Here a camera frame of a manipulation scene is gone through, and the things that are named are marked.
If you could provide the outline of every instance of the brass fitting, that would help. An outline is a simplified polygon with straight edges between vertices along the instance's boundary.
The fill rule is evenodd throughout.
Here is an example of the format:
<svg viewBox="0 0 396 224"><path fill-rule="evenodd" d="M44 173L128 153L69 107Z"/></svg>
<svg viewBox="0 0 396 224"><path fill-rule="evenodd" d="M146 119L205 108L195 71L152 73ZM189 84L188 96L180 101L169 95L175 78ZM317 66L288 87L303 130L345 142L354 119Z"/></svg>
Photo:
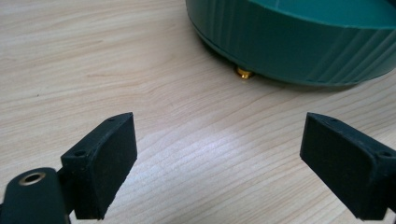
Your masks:
<svg viewBox="0 0 396 224"><path fill-rule="evenodd" d="M240 76L243 79L250 79L251 77L254 77L253 72L249 72L249 71L244 70L238 66L236 66L235 72L236 72L236 74L238 74L238 76Z"/></svg>

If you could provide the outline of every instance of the wooden table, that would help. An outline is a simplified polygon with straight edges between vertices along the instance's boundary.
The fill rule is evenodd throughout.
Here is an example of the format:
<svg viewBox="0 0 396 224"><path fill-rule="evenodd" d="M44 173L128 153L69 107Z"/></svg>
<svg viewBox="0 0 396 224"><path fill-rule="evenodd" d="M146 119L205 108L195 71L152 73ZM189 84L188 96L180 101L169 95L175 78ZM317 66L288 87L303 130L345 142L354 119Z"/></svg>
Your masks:
<svg viewBox="0 0 396 224"><path fill-rule="evenodd" d="M182 0L3 0L0 71L1 201L134 112L138 160L101 223L360 223L299 157L306 112L396 147L395 71L349 88L243 80Z"/></svg>

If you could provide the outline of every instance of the black bracket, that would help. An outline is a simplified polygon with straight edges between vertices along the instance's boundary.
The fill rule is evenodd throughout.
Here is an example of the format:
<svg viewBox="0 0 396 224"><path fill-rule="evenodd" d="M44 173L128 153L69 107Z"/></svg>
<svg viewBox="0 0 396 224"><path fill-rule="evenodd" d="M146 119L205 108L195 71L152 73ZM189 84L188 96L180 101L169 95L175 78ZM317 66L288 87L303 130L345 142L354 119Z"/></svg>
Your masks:
<svg viewBox="0 0 396 224"><path fill-rule="evenodd" d="M133 114L102 122L61 157L63 168L39 168L12 179L0 223L70 223L103 219L136 161Z"/></svg>
<svg viewBox="0 0 396 224"><path fill-rule="evenodd" d="M301 158L362 220L396 211L396 152L344 122L308 113Z"/></svg>

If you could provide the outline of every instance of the textured black surface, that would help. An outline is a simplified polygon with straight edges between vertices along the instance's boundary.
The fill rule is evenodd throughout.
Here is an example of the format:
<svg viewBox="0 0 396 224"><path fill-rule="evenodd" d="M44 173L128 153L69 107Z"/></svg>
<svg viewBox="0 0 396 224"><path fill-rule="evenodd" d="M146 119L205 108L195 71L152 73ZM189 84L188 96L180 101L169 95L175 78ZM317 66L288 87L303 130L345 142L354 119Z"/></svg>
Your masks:
<svg viewBox="0 0 396 224"><path fill-rule="evenodd" d="M61 157L75 185L78 219L103 219L136 161L133 114L102 122Z"/></svg>
<svg viewBox="0 0 396 224"><path fill-rule="evenodd" d="M37 173L45 174L37 183L27 186L19 183L25 176ZM56 171L39 168L12 179L7 185L0 223L68 223Z"/></svg>
<svg viewBox="0 0 396 224"><path fill-rule="evenodd" d="M301 158L355 217L383 219L393 204L396 152L342 121L309 113Z"/></svg>

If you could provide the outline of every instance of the green plastic container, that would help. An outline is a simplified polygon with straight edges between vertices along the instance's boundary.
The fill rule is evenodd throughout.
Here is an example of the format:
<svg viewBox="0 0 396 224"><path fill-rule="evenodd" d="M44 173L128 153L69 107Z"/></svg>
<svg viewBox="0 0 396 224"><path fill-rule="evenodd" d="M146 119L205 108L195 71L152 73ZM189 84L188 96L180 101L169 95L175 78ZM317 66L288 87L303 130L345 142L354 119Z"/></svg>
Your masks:
<svg viewBox="0 0 396 224"><path fill-rule="evenodd" d="M186 0L199 36L238 66L351 85L396 67L396 0Z"/></svg>

